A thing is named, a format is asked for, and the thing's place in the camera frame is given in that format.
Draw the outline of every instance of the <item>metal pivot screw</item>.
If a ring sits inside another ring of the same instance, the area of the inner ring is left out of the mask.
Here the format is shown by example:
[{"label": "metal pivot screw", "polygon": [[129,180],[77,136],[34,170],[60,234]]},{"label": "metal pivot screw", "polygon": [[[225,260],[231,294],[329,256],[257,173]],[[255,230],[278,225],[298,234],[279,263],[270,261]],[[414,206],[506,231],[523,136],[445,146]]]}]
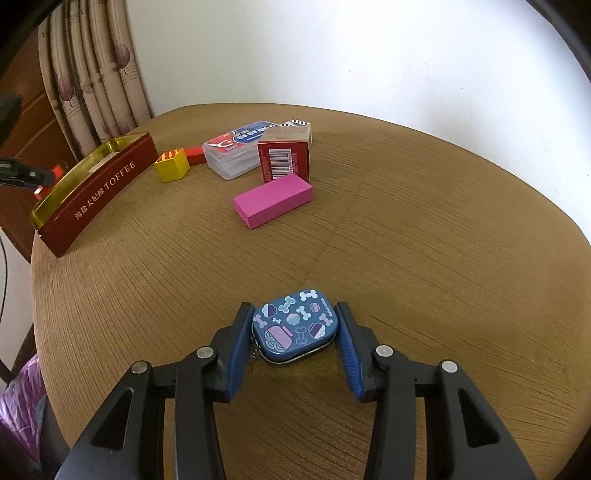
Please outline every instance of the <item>metal pivot screw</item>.
[{"label": "metal pivot screw", "polygon": [[144,362],[143,360],[141,360],[139,362],[136,362],[133,365],[131,365],[131,371],[134,374],[142,374],[147,369],[148,369],[148,364],[146,362]]},{"label": "metal pivot screw", "polygon": [[209,358],[213,355],[213,348],[210,346],[202,346],[199,350],[197,350],[197,356],[199,358]]},{"label": "metal pivot screw", "polygon": [[379,356],[392,356],[392,354],[394,353],[394,350],[389,345],[378,345],[375,348],[375,352]]},{"label": "metal pivot screw", "polygon": [[441,363],[441,368],[443,368],[444,372],[454,374],[457,372],[457,363],[452,362],[451,360],[445,360]]}]

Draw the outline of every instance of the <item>white wall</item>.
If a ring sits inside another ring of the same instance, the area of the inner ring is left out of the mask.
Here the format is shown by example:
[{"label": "white wall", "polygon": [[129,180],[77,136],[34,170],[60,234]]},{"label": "white wall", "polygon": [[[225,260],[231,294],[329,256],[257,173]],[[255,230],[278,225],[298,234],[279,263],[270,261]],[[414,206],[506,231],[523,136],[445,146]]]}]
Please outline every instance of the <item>white wall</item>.
[{"label": "white wall", "polygon": [[278,102],[406,125],[514,173],[591,239],[591,85],[525,0],[127,4],[155,114]]},{"label": "white wall", "polygon": [[[31,301],[31,266],[14,248],[0,229],[8,260],[8,290],[4,314],[0,322],[0,359],[12,368],[31,324],[33,323],[33,303]],[[4,292],[6,269],[0,248],[0,302]],[[4,382],[0,380],[0,389]]]}]

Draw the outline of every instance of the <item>clear plastic box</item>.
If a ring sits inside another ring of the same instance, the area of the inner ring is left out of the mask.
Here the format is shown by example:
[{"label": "clear plastic box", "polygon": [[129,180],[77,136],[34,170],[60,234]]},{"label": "clear plastic box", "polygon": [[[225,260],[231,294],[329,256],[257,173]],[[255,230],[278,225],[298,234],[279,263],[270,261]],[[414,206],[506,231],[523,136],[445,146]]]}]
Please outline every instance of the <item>clear plastic box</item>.
[{"label": "clear plastic box", "polygon": [[259,166],[257,142],[269,127],[277,124],[259,121],[212,138],[203,144],[207,165],[225,180],[233,180]]}]

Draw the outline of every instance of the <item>barcode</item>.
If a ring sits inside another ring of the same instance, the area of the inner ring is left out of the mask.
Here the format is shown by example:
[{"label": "barcode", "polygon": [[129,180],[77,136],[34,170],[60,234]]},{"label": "barcode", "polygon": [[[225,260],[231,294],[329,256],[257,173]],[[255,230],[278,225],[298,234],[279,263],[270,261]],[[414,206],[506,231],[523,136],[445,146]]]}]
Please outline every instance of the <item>barcode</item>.
[{"label": "barcode", "polygon": [[271,159],[271,175],[273,176],[273,180],[294,172],[290,148],[269,149],[269,158]]}]

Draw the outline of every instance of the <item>wooden door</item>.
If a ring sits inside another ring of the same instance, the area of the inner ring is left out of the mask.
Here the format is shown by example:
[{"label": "wooden door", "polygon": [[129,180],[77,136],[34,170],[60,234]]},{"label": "wooden door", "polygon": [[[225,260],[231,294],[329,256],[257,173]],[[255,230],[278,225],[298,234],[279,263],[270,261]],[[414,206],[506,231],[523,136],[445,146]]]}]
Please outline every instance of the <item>wooden door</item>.
[{"label": "wooden door", "polygon": [[[58,163],[69,167],[76,160],[70,151],[47,99],[37,50],[37,30],[24,43],[0,80],[0,94],[22,95],[22,115],[0,155],[51,169]],[[30,189],[0,186],[0,227],[17,250],[31,261],[35,230],[30,213],[37,200]]]}]

